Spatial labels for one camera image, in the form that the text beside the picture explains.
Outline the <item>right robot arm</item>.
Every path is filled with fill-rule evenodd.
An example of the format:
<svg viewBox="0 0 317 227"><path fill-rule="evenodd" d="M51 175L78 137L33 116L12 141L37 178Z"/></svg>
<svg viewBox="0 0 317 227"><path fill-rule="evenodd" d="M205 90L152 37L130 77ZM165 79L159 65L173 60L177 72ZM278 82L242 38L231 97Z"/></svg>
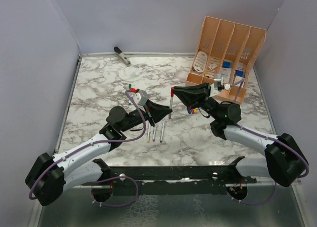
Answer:
<svg viewBox="0 0 317 227"><path fill-rule="evenodd" d="M217 102L213 96L232 86L203 83L195 86L171 88L187 109L204 110L213 118L210 123L214 136L240 143L263 155L263 159L246 160L227 171L231 182L239 183L246 176L270 177L279 185L288 187L298 178L309 174L309 164L294 138L283 133L273 135L239 125L241 109L234 102Z"/></svg>

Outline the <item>white marker green end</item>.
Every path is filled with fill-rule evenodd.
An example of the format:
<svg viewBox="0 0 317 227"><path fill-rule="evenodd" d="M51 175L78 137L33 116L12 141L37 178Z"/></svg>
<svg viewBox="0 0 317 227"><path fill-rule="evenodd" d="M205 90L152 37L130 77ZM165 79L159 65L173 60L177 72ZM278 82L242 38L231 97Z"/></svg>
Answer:
<svg viewBox="0 0 317 227"><path fill-rule="evenodd" d="M132 103L131 103L131 98L132 98L131 88L132 88L132 84L129 83L129 85L128 85L128 90L129 90L129 97L130 97L130 99L129 99L128 105L131 105L131 104L132 104Z"/></svg>

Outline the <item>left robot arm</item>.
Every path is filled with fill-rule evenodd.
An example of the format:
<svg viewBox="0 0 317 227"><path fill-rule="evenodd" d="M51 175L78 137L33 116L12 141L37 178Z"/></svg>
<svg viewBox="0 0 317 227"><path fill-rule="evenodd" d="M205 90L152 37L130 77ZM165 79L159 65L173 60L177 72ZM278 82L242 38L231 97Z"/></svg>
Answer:
<svg viewBox="0 0 317 227"><path fill-rule="evenodd" d="M39 155L29 171L25 183L29 187L29 199L37 199L42 206L54 202L64 191L68 181L66 178L89 160L108 153L129 142L123 134L125 131L149 121L155 125L167 115L172 108L147 100L144 109L136 108L127 113L121 106L113 107L106 125L92 138L83 144L63 153L50 156Z"/></svg>

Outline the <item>white marker red end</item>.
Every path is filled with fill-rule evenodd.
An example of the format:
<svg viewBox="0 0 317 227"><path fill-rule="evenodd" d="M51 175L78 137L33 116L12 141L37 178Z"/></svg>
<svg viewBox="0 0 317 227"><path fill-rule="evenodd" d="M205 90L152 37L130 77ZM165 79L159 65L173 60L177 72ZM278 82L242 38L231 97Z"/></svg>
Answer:
<svg viewBox="0 0 317 227"><path fill-rule="evenodd" d="M172 105L173 105L173 93L170 95L170 103L169 103L169 108L172 110Z"/></svg>

